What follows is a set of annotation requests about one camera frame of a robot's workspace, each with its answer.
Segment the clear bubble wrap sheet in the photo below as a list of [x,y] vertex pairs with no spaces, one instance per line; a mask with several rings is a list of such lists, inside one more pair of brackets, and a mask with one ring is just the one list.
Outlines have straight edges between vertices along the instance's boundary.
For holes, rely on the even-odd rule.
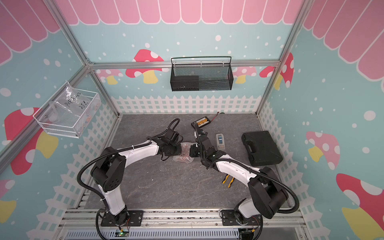
[[192,163],[194,158],[190,156],[191,146],[195,145],[194,143],[183,142],[181,143],[181,154],[173,156],[173,160],[178,163]]

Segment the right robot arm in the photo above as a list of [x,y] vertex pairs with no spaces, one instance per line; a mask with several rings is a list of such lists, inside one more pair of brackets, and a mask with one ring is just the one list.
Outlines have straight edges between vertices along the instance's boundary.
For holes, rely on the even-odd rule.
[[251,198],[240,201],[233,210],[233,215],[240,225],[245,225],[259,215],[272,219],[276,213],[291,214],[300,207],[298,196],[285,184],[281,183],[275,172],[269,168],[254,168],[231,158],[221,150],[215,149],[210,139],[197,123],[195,130],[196,144],[190,153],[200,157],[201,163],[209,170],[234,177],[246,185]]

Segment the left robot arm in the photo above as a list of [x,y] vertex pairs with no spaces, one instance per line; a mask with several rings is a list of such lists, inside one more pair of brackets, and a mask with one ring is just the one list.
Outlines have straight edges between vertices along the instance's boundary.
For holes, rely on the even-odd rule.
[[119,150],[108,147],[100,157],[81,168],[77,182],[101,198],[105,206],[104,218],[111,217],[111,222],[117,226],[130,219],[120,187],[126,167],[148,157],[160,155],[161,160],[165,161],[182,153],[183,140],[179,139],[179,133],[175,130],[179,122],[179,118],[172,120],[166,130],[148,137],[144,143]]

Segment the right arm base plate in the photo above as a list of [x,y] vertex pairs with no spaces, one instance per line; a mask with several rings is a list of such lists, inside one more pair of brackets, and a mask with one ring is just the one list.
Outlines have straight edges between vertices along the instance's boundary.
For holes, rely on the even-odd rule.
[[223,226],[251,226],[258,227],[262,225],[261,215],[255,215],[250,218],[243,217],[239,212],[230,210],[221,210],[220,218]]

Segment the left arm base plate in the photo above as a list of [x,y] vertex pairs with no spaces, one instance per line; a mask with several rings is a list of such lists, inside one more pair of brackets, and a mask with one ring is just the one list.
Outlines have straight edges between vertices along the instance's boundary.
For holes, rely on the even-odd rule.
[[142,210],[123,210],[118,215],[114,216],[111,213],[103,215],[102,227],[140,227],[143,220],[144,211]]

